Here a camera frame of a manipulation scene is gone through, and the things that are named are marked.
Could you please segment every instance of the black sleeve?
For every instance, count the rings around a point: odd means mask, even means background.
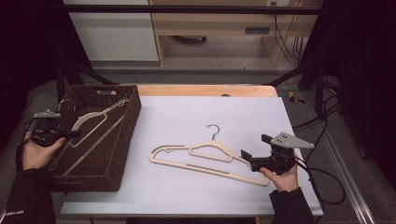
[[[2,223],[56,223],[50,184],[50,174],[43,168],[19,172]]]
[[[270,199],[275,210],[273,224],[315,223],[314,216],[301,188],[291,192],[277,192],[275,190],[270,194]]]

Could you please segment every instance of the wicker basket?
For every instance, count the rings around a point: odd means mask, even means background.
[[[128,103],[117,106],[105,115],[87,119],[78,128],[81,137],[72,140],[77,147],[68,147],[51,171],[54,180],[52,191],[117,191],[124,172],[137,118],[141,109],[136,86],[73,86],[60,103],[60,130],[71,130],[79,117],[91,112],[102,112],[119,101],[128,98]],[[103,140],[68,175],[64,175],[81,156]]]

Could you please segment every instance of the human hand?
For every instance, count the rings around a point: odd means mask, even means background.
[[[31,136],[32,133],[28,132],[25,139],[29,139]],[[50,162],[53,153],[64,144],[64,141],[64,138],[60,138],[50,147],[41,147],[32,140],[28,140],[22,149],[23,170],[45,167]]]
[[[272,182],[274,182],[278,192],[281,191],[290,192],[299,188],[296,164],[294,164],[294,166],[291,167],[291,169],[289,169],[286,173],[283,173],[282,175],[276,175],[272,171],[264,167],[260,169],[260,172],[263,175],[265,175],[268,179],[272,180]]]

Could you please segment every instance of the hanger in basket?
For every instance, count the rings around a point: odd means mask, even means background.
[[[76,144],[73,144],[72,141],[68,141],[62,148],[62,151],[59,153],[57,158],[53,158],[52,161],[49,164],[49,171],[53,171],[56,169],[58,160],[62,157],[62,155],[66,152],[66,150],[69,147],[78,147],[85,139],[87,139],[96,129],[98,129],[106,120],[107,120],[107,113],[110,112],[111,110],[117,108],[117,107],[121,107],[124,106],[126,103],[129,102],[128,98],[125,98],[123,100],[120,100],[118,102],[116,102],[114,105],[112,105],[111,107],[103,110],[103,111],[99,111],[99,112],[91,112],[88,113],[84,116],[81,116],[78,118],[78,120],[76,121],[76,123],[73,125],[72,131],[76,131],[78,130],[79,127],[81,127],[81,125],[87,121],[88,119],[92,119],[92,118],[97,118],[100,116],[105,116],[89,133],[87,133],[81,140],[79,140]]]
[[[166,160],[161,160],[161,159],[155,158],[155,156],[161,151],[171,153],[174,150],[188,150],[188,153],[192,156],[210,159],[210,160],[214,160],[214,161],[222,161],[222,162],[228,162],[228,163],[230,163],[233,160],[240,161],[240,162],[244,163],[247,166],[247,168],[250,170],[250,162],[245,161],[240,156],[232,153],[231,150],[228,149],[226,146],[215,141],[215,135],[219,133],[219,126],[215,125],[215,124],[209,124],[206,127],[211,127],[211,126],[216,126],[218,128],[218,131],[213,134],[212,140],[203,141],[203,142],[197,143],[195,145],[189,145],[189,146],[160,146],[160,147],[156,147],[154,150],[151,151],[151,153],[149,155],[149,160],[153,163],[158,163],[158,164],[162,164],[162,165],[173,166],[176,168],[182,168],[182,169],[202,172],[202,173],[206,173],[206,174],[210,174],[210,175],[222,176],[222,177],[230,178],[233,180],[238,180],[238,181],[242,181],[245,183],[249,183],[252,185],[267,186],[269,184],[269,180],[263,174],[261,174],[262,179],[254,179],[251,177],[230,174],[228,172],[215,170],[215,169],[211,169],[211,168],[206,168],[203,166],[197,166],[197,165],[192,165],[192,164],[187,164],[187,163],[182,163],[182,162],[177,162],[177,161],[166,161]],[[200,148],[200,147],[215,147],[215,148],[219,149],[222,153],[224,153],[227,156],[227,158],[224,159],[224,158],[220,158],[220,157],[205,155],[205,154],[197,153],[194,151],[195,149]]]

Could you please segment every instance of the white tabletop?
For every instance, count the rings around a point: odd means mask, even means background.
[[[274,213],[269,193],[275,186],[259,187],[191,170],[155,164],[150,152],[162,145],[193,145],[215,140],[234,154],[244,149],[253,157],[268,157],[270,146],[262,134],[293,134],[279,97],[143,96],[125,172],[118,192],[69,193],[64,215],[107,217],[259,217]],[[189,161],[187,152],[162,157]],[[198,159],[197,165],[261,178],[238,161],[231,163]],[[299,184],[314,215],[323,215],[318,199],[299,169]]]

